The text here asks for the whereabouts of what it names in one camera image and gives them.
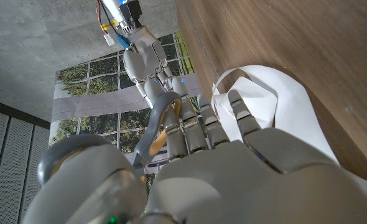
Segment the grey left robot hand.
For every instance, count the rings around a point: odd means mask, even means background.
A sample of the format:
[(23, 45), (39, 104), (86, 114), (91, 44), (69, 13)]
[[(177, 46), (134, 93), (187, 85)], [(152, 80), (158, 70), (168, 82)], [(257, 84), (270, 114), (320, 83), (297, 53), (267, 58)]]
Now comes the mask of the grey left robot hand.
[(42, 186), (24, 223), (367, 223), (367, 181), (306, 142), (261, 128), (229, 92), (241, 139), (230, 141), (206, 98), (205, 120), (181, 128), (186, 88), (145, 83), (154, 103), (129, 161), (94, 134), (63, 139), (41, 158)]

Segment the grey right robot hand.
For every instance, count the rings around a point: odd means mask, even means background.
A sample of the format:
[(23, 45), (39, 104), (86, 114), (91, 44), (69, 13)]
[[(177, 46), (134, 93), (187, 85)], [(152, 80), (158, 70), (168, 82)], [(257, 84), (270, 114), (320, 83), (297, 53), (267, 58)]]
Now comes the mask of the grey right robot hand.
[(123, 63), (129, 79), (150, 108), (154, 103), (145, 89), (145, 82), (155, 80), (165, 91), (172, 89), (172, 72), (161, 42), (139, 22), (142, 10), (139, 1), (123, 1), (118, 6), (122, 34), (118, 35), (125, 48)]

